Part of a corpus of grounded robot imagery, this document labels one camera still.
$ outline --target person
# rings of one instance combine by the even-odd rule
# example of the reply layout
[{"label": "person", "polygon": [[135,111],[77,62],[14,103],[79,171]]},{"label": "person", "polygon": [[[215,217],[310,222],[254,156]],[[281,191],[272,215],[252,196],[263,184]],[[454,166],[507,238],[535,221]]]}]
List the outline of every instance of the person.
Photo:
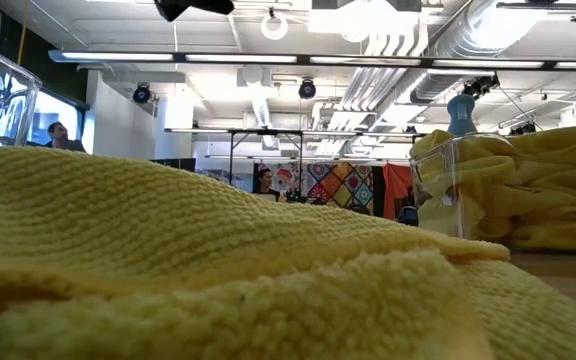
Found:
[{"label": "person", "polygon": [[60,122],[50,124],[48,127],[48,135],[50,135],[52,141],[48,142],[45,145],[46,147],[86,152],[81,141],[68,139],[68,129]]},{"label": "person", "polygon": [[272,186],[272,171],[270,169],[259,170],[257,172],[257,179],[259,180],[259,188],[256,193],[274,195],[275,201],[279,201],[279,191],[270,188]]}]

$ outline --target ceiling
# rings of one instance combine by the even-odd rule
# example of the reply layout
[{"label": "ceiling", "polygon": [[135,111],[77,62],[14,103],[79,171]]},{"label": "ceiling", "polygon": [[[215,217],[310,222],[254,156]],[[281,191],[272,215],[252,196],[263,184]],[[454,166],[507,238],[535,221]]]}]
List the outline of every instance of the ceiling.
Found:
[{"label": "ceiling", "polygon": [[[293,7],[285,13],[297,20],[288,21],[288,33],[277,41],[267,39],[260,30],[266,14],[261,8],[235,10],[232,24],[228,17],[189,9],[171,24],[163,21],[152,5],[86,0],[31,2],[29,28],[64,50],[362,54],[367,45],[367,41],[346,41],[339,34],[308,32],[308,26],[302,22],[311,0],[292,1]],[[430,17],[431,37],[463,3],[464,0],[443,1],[443,12]],[[23,18],[24,1],[0,0],[0,8],[17,20]],[[570,22],[569,14],[539,22],[503,56],[576,58],[576,23]],[[241,118],[244,112],[252,111],[250,101],[237,95],[237,68],[186,64],[113,66],[114,74],[119,77],[130,72],[185,73],[204,99],[204,106],[196,110],[196,117],[206,123],[214,118]],[[271,113],[310,114],[315,100],[341,97],[354,72],[353,68],[273,66],[273,77],[283,80],[277,95],[268,100],[269,109]],[[315,79],[318,98],[299,99],[297,89],[302,77]],[[568,104],[558,99],[576,95],[576,73],[501,72],[499,77],[505,93],[496,90],[485,96],[474,113],[475,120],[484,127],[533,109],[542,109],[539,116],[544,124],[556,121],[562,106]],[[120,85],[125,94],[130,95],[136,84]],[[547,100],[543,100],[543,93],[549,95]],[[447,124],[447,113],[441,105],[444,100],[421,114],[425,124]]]}]

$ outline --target white ceiling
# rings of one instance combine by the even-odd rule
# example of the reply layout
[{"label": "white ceiling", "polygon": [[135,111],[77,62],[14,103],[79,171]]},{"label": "white ceiling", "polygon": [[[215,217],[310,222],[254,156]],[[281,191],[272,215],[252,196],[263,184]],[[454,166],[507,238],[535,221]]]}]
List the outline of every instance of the white ceiling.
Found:
[{"label": "white ceiling", "polygon": [[[261,16],[264,12],[256,10],[237,10],[235,13],[234,30],[241,45],[241,48],[238,48],[235,32],[227,17],[195,9],[188,10],[175,22],[177,27],[175,48],[174,25],[162,20],[154,6],[85,0],[32,1],[36,6],[29,7],[29,28],[55,46],[67,50],[212,52],[241,50],[251,53],[317,54],[359,54],[362,51],[360,44],[348,42],[340,35],[309,33],[306,25],[295,22],[290,23],[288,34],[283,39],[269,40],[260,31]],[[435,18],[435,22],[441,23],[442,19],[445,21],[463,2],[464,0],[444,0],[444,13],[441,17]],[[295,1],[298,6],[295,14],[303,16],[308,3],[307,0]],[[23,18],[23,7],[24,1],[0,0],[0,8],[18,20]],[[565,17],[541,22],[527,36],[504,52],[504,56],[576,58],[576,23],[571,23]],[[248,101],[234,95],[237,70],[235,66],[139,64],[117,66],[115,70],[185,73],[198,93],[206,98],[207,110],[200,112],[200,117],[241,117],[244,111],[251,111]],[[295,75],[296,78],[314,77],[319,89],[325,94],[343,94],[345,85],[354,73],[354,69],[350,68],[326,67],[284,66],[273,67],[271,70],[273,74]],[[521,114],[521,111],[543,107],[558,97],[576,93],[576,73],[503,72],[499,75],[502,88],[507,89],[506,92],[521,110],[510,103],[506,95],[497,91],[484,97],[477,105],[474,115],[481,124],[505,121]],[[219,96],[212,98],[216,84],[220,88]],[[127,92],[133,85],[126,84]],[[298,99],[296,89],[295,85],[284,84],[280,97],[269,100],[271,112],[309,114],[313,101]],[[553,92],[548,101],[541,100],[541,92],[548,91]],[[431,123],[445,123],[447,118],[445,109],[441,107],[431,107],[423,116]],[[552,119],[557,116],[556,111],[544,115]]]}]

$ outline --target yellow fleece blanket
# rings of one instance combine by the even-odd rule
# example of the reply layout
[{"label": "yellow fleece blanket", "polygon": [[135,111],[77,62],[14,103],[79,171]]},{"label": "yellow fleece blanket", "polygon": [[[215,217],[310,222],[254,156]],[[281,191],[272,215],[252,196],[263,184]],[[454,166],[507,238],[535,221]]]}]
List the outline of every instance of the yellow fleece blanket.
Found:
[{"label": "yellow fleece blanket", "polygon": [[0,148],[0,359],[576,359],[485,242],[132,160]]},{"label": "yellow fleece blanket", "polygon": [[[411,155],[447,149],[452,139],[435,131]],[[452,147],[417,167],[429,196],[419,209],[421,227],[457,236],[462,224],[461,235],[471,239],[576,250],[576,127],[507,141],[466,137]]]}]

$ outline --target transparent container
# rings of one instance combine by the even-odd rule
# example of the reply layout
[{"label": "transparent container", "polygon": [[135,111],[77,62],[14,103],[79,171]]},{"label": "transparent container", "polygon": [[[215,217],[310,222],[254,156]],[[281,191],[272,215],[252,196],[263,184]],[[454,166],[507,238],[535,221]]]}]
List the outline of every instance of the transparent container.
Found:
[{"label": "transparent container", "polygon": [[26,142],[41,81],[0,55],[0,146]]},{"label": "transparent container", "polygon": [[[469,140],[475,138],[478,145],[472,146]],[[513,152],[503,136],[478,134],[452,139],[410,159],[419,227],[464,239],[495,237],[481,233],[481,223],[485,221],[482,189],[496,175],[497,165],[503,168],[504,164],[495,164],[498,159],[481,153],[482,141],[495,148],[507,148],[509,154]],[[474,162],[489,171],[472,171],[469,165]]]}]

